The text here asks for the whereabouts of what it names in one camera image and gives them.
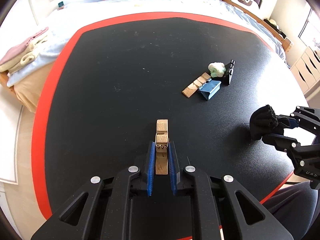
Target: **metal pin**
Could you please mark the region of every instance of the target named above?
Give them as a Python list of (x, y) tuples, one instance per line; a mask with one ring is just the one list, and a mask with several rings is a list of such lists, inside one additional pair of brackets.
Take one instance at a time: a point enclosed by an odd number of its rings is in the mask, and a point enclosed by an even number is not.
[(191, 166), (191, 165), (186, 166), (185, 169), (186, 169), (187, 172), (195, 172), (196, 171), (196, 168), (194, 166)]
[(90, 179), (91, 183), (96, 184), (100, 182), (100, 177), (94, 176)]
[(233, 177), (231, 175), (225, 175), (223, 179), (226, 182), (233, 182)]
[(137, 167), (137, 166), (130, 166), (129, 168), (128, 168), (128, 171), (129, 172), (137, 172), (139, 170), (139, 168)]

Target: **cotton ball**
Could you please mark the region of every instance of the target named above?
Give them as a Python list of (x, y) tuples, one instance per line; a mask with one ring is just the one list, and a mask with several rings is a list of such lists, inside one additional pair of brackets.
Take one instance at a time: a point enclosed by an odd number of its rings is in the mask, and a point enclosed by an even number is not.
[(223, 63), (221, 62), (215, 62), (210, 63), (208, 66), (208, 69), (210, 70), (211, 77), (223, 77), (226, 68)]

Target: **person's leg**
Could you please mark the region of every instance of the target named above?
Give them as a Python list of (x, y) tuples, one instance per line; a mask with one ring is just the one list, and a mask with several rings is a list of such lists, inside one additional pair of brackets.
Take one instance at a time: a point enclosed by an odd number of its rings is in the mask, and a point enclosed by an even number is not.
[(263, 205), (291, 233), (294, 240), (301, 240), (313, 218), (318, 191), (309, 182), (278, 190)]

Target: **triangular cutout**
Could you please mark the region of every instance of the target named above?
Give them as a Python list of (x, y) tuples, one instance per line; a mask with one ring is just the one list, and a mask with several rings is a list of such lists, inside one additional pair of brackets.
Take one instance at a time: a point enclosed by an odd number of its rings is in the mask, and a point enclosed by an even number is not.
[(82, 192), (59, 216), (60, 221), (72, 226), (76, 226), (79, 223), (79, 219), (85, 202), (87, 201), (88, 195), (89, 194), (87, 192)]
[(244, 215), (245, 222), (247, 225), (253, 225), (264, 219), (263, 214), (246, 198), (241, 192), (236, 192), (236, 197)]

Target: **blue gripper pad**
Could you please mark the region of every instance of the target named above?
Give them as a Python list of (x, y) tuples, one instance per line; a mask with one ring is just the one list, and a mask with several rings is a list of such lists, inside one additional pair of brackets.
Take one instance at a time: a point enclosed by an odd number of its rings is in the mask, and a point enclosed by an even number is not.
[(150, 152), (150, 162), (148, 169), (148, 182), (147, 182), (147, 193), (151, 196), (153, 189), (153, 177), (155, 175), (155, 162), (156, 162), (156, 143), (152, 142), (151, 152)]
[(177, 193), (177, 174), (174, 167), (173, 155), (171, 144), (168, 144), (168, 164), (169, 164), (169, 174), (170, 174), (170, 184), (172, 193), (175, 195)]

